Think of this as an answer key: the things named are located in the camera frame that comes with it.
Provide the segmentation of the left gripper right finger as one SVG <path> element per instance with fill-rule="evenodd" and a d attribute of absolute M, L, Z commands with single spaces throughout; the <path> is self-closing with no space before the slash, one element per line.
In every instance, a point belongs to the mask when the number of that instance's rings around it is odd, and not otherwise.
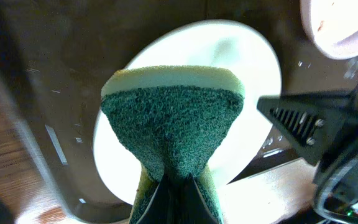
<path fill-rule="evenodd" d="M 189 175 L 175 190 L 174 223 L 218 224 L 192 175 Z"/>

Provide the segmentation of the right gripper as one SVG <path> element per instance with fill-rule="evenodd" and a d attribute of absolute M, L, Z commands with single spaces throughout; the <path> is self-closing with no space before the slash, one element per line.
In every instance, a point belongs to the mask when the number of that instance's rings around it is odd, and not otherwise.
<path fill-rule="evenodd" d="M 319 165 L 313 208 L 338 223 L 358 223 L 355 215 L 325 207 L 336 197 L 358 201 L 358 84 L 350 92 L 261 96 L 257 109 L 308 164 Z"/>

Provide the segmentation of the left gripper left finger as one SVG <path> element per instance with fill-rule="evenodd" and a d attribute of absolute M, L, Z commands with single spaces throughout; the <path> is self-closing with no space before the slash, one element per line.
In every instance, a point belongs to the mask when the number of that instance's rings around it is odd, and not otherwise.
<path fill-rule="evenodd" d="M 158 184 L 145 212 L 137 224 L 172 224 L 174 223 L 173 201 L 170 180 L 165 174 Z"/>

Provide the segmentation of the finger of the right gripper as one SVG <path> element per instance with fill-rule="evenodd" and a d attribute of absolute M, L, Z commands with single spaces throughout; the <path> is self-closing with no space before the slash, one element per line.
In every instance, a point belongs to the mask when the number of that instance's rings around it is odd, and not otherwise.
<path fill-rule="evenodd" d="M 237 176 L 235 176 L 235 178 L 229 182 L 229 184 L 262 174 L 280 166 L 284 166 L 285 164 L 291 163 L 299 158 L 300 157 L 295 150 L 290 147 L 276 148 L 262 154 L 258 154 Z"/>

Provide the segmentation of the green scrub sponge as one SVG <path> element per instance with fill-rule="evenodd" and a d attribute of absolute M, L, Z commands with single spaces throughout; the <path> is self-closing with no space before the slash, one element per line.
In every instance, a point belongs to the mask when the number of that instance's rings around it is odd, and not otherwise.
<path fill-rule="evenodd" d="M 176 190 L 192 175 L 218 223 L 223 215 L 208 161 L 244 106 L 244 86 L 230 70 L 155 66 L 119 70 L 101 89 L 101 111 L 118 141 L 141 164 L 129 221 L 145 212 L 167 174 Z"/>

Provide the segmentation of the white plate bottom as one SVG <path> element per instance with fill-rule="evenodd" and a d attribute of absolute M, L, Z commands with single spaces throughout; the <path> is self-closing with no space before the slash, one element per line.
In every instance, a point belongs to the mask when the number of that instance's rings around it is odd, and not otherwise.
<path fill-rule="evenodd" d="M 257 101 L 262 95 L 281 93 L 281 69 L 274 49 L 262 34 L 243 23 L 207 20 L 161 36 L 126 68 L 156 65 L 225 68 L 243 83 L 244 109 L 208 162 L 215 186 L 225 186 L 255 157 L 272 128 L 271 122 L 257 110 Z M 132 205 L 140 179 L 140 162 L 121 145 L 103 113 L 99 113 L 95 124 L 93 154 L 105 186 Z"/>

